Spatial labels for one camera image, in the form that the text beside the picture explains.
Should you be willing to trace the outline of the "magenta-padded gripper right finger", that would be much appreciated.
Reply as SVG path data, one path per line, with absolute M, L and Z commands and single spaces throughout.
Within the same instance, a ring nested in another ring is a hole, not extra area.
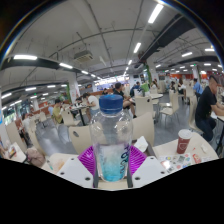
M 129 188 L 140 188 L 168 175 L 155 156 L 147 156 L 136 147 L 130 148 L 127 184 Z

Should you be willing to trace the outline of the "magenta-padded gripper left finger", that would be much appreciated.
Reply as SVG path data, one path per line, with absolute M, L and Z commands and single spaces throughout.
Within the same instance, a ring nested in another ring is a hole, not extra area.
M 97 188 L 99 178 L 93 147 L 85 149 L 77 157 L 69 158 L 57 176 L 84 188 Z

